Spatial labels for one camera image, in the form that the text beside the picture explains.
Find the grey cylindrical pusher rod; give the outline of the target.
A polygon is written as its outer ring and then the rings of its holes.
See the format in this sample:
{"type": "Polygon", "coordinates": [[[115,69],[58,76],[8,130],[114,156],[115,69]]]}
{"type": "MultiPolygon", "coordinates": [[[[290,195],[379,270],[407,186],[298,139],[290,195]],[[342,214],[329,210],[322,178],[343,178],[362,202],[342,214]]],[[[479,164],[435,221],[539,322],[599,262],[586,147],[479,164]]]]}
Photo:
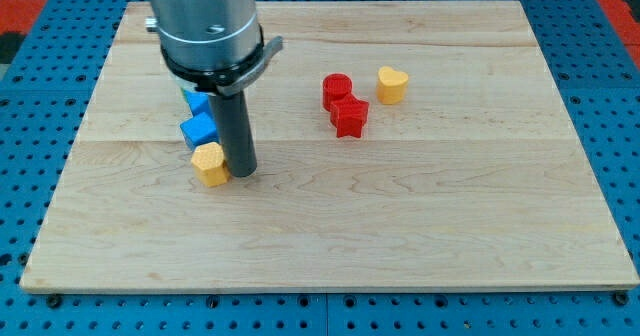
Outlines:
{"type": "Polygon", "coordinates": [[[209,104],[231,175],[252,175],[257,168],[257,159],[244,93],[211,94],[209,104]]]}

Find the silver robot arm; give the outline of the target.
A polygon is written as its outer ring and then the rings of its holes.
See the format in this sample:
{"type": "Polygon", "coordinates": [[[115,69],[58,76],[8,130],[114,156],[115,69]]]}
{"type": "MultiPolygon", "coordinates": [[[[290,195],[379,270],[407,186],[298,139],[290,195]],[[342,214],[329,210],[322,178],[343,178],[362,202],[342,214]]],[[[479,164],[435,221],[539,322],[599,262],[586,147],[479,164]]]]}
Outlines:
{"type": "Polygon", "coordinates": [[[230,173],[257,168],[243,90],[223,91],[256,66],[264,39],[255,0],[149,0],[161,52],[170,71],[209,94],[230,173]]]}

